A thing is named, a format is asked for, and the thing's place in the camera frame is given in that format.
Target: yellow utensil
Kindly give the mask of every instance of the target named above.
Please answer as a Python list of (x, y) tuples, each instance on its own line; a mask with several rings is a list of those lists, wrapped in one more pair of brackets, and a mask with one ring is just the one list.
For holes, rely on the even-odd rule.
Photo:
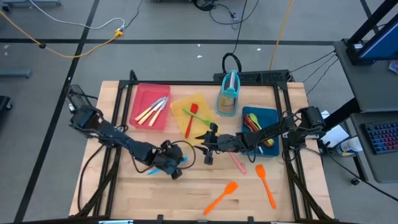
[(154, 109), (150, 110), (149, 113), (147, 113), (143, 118), (141, 118), (141, 119), (138, 121), (138, 124), (139, 124), (139, 125), (142, 125), (154, 111), (156, 111), (157, 109), (159, 109), (159, 108), (164, 104), (164, 102), (165, 102), (165, 100), (162, 100), (160, 103), (158, 103), (158, 104), (154, 107)]
[(259, 120), (257, 119), (257, 116), (254, 113), (249, 113), (249, 118), (257, 126), (257, 128), (259, 130), (261, 130), (261, 126), (259, 124)]
[(164, 100), (165, 97), (159, 98), (157, 101), (155, 101), (148, 109), (144, 110), (140, 115), (138, 115), (136, 118), (134, 118), (136, 121), (139, 121), (145, 114), (147, 114), (150, 109), (152, 109), (154, 106), (156, 106), (160, 101)]
[(156, 119), (157, 119), (159, 113), (160, 113), (160, 112), (164, 109), (164, 107), (166, 106), (167, 100), (168, 100), (168, 98), (166, 98), (166, 99), (164, 100), (164, 102), (163, 102), (162, 106), (160, 107), (160, 109), (157, 110), (155, 116), (151, 119), (151, 121), (149, 121), (149, 126), (153, 126), (153, 125), (154, 125), (154, 123), (155, 123), (155, 121), (156, 121)]

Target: table leg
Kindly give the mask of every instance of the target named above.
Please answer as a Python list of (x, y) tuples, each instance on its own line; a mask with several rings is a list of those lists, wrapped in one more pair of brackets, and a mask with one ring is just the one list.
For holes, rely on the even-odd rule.
[(366, 180), (366, 181), (368, 181), (369, 179), (368, 179), (368, 177), (367, 177), (367, 175), (366, 175), (366, 173), (365, 173), (364, 166), (363, 166), (363, 163), (362, 163), (362, 161), (361, 161), (361, 158), (359, 158), (359, 155), (356, 154), (356, 155), (353, 157), (353, 159), (354, 159), (354, 163), (355, 163), (356, 170), (358, 171), (358, 175), (359, 175), (359, 177), (361, 178), (361, 180)]
[(329, 131), (334, 128), (345, 119), (347, 119), (352, 113), (359, 113), (361, 109), (359, 108), (358, 102), (355, 98), (349, 100), (349, 102), (345, 103), (343, 106), (338, 108), (335, 112), (333, 112), (329, 117), (325, 118), (325, 128), (324, 131)]

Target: utensil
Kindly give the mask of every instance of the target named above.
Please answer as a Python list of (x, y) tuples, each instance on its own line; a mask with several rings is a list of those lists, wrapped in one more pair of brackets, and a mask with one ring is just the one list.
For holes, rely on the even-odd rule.
[(262, 182), (264, 183), (264, 186), (266, 187), (267, 195), (269, 198), (269, 203), (271, 203), (271, 206), (273, 209), (276, 209), (276, 204), (275, 204), (274, 198), (272, 197), (271, 191), (268, 188), (268, 184), (266, 181), (266, 171), (264, 170), (264, 167), (262, 165), (257, 165), (256, 172), (257, 172), (257, 175), (262, 180)]
[(210, 126), (210, 124), (211, 124), (211, 121), (209, 121), (209, 120), (207, 120), (207, 119), (203, 119), (203, 118), (199, 117), (198, 115), (196, 115), (196, 114), (192, 113), (192, 112), (191, 112), (191, 111), (189, 111), (188, 109), (185, 109), (185, 108), (183, 108), (182, 110), (183, 110), (184, 112), (186, 112), (187, 114), (190, 114), (190, 115), (192, 115), (192, 116), (194, 116), (194, 117), (198, 118), (199, 120), (203, 121), (203, 122), (204, 122), (206, 125), (209, 125), (209, 126)]
[[(199, 106), (196, 103), (192, 103), (190, 111), (192, 113), (196, 114), (198, 112), (198, 108), (199, 108)], [(185, 132), (185, 138), (189, 137), (189, 132), (191, 131), (192, 119), (193, 119), (193, 116), (191, 116), (191, 118), (189, 119), (189, 123), (188, 123), (188, 126), (187, 126), (187, 131)]]
[(257, 126), (257, 128), (259, 130), (261, 130), (261, 126), (259, 124), (259, 120), (257, 119), (257, 116), (254, 113), (249, 113), (249, 118)]
[(160, 112), (164, 109), (164, 107), (166, 106), (167, 100), (169, 100), (168, 97), (166, 97), (166, 99), (164, 100), (164, 102), (163, 102), (162, 106), (160, 107), (160, 109), (157, 110), (155, 116), (151, 119), (151, 121), (149, 121), (149, 126), (153, 126), (153, 125), (154, 125), (154, 123), (155, 123), (157, 117), (159, 116), (159, 113), (160, 113)]
[(157, 105), (160, 101), (164, 100), (165, 97), (161, 97), (157, 99), (150, 107), (148, 107), (144, 112), (142, 112), (140, 115), (138, 115), (136, 118), (134, 118), (136, 121), (139, 121), (145, 114), (149, 112), (150, 109), (152, 109), (155, 105)]
[(206, 209), (205, 212), (203, 212), (204, 215), (207, 215), (209, 212), (212, 211), (212, 209), (220, 202), (225, 195), (233, 193), (236, 189), (238, 188), (238, 183), (235, 181), (230, 182), (226, 187), (224, 192), (216, 199), (211, 205), (209, 205)]
[(154, 111), (156, 111), (157, 109), (159, 109), (162, 105), (163, 105), (163, 103), (164, 103), (164, 99), (162, 100), (162, 101), (160, 101), (152, 110), (150, 110), (143, 118), (141, 118), (139, 121), (138, 121), (138, 124), (143, 124), (145, 121), (146, 121), (146, 119), (148, 119), (148, 117), (154, 112)]
[[(250, 114), (244, 114), (243, 115), (243, 124), (246, 125), (250, 131), (259, 131), (260, 129), (257, 127), (255, 122), (251, 119), (251, 117), (252, 116), (250, 116)], [(275, 141), (273, 139), (267, 139), (267, 140), (263, 141), (263, 143), (267, 147), (272, 147), (275, 144)]]
[(236, 156), (232, 152), (228, 152), (228, 154), (231, 156), (232, 160), (234, 161), (235, 165), (238, 167), (238, 169), (242, 172), (243, 175), (246, 175), (246, 169), (242, 166), (242, 164), (238, 161)]

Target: blue plastic tray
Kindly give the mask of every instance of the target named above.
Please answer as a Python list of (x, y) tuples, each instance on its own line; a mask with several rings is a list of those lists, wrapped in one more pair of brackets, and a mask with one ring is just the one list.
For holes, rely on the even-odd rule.
[[(278, 122), (278, 113), (274, 109), (266, 109), (266, 108), (255, 108), (250, 106), (245, 106), (242, 110), (242, 132), (249, 132), (249, 128), (243, 125), (243, 115), (254, 113), (257, 116), (258, 122), (261, 128), (265, 128), (271, 124)], [(275, 144), (272, 147), (266, 147), (264, 143), (260, 146), (262, 147), (262, 151), (264, 154), (260, 153), (259, 149), (256, 149), (256, 156), (262, 157), (276, 157), (279, 156), (279, 137), (274, 137), (273, 140)]]

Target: orange spatula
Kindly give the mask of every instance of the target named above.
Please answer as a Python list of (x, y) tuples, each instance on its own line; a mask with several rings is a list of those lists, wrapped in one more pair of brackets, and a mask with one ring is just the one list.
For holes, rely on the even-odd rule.
[(203, 212), (203, 214), (204, 214), (204, 215), (207, 215), (209, 212), (211, 212), (212, 209), (218, 204), (218, 202), (220, 202), (220, 201), (223, 199), (223, 197), (224, 197), (225, 195), (232, 194), (237, 188), (238, 188), (238, 184), (237, 184), (235, 181), (230, 182), (230, 183), (225, 187), (224, 193), (221, 194), (221, 195), (218, 197), (218, 199), (216, 199), (211, 205), (209, 205), (209, 206), (205, 209), (205, 212)]
[(264, 167), (262, 165), (257, 165), (256, 172), (257, 172), (257, 175), (262, 180), (262, 182), (264, 183), (264, 186), (266, 187), (267, 195), (269, 198), (269, 203), (271, 203), (271, 206), (273, 209), (276, 209), (276, 204), (275, 204), (274, 198), (272, 197), (271, 191), (269, 190), (268, 184), (266, 182), (266, 171), (264, 170)]

